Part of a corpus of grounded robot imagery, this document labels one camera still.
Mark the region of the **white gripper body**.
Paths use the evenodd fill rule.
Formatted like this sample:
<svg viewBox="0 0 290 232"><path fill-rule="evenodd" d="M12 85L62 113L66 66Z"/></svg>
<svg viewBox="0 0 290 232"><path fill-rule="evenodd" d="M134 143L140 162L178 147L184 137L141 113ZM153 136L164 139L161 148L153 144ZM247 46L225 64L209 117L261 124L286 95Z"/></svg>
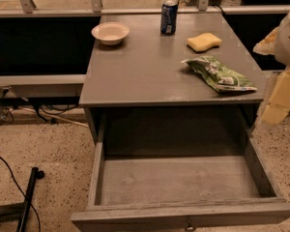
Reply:
<svg viewBox="0 0 290 232"><path fill-rule="evenodd" d="M275 59L290 67L290 12L278 26L275 39Z"/></svg>

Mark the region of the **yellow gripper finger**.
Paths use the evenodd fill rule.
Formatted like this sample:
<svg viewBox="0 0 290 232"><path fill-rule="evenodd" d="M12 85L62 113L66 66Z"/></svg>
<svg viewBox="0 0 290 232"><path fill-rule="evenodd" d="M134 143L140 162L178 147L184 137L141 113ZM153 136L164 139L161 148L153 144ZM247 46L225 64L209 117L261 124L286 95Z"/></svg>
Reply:
<svg viewBox="0 0 290 232"><path fill-rule="evenodd" d="M268 89L270 95L266 98L261 121L275 126L290 112L290 67L282 72L271 72Z"/></svg>
<svg viewBox="0 0 290 232"><path fill-rule="evenodd" d="M275 55L277 32L278 28L276 27L261 42L255 45L253 51L261 55Z"/></svg>

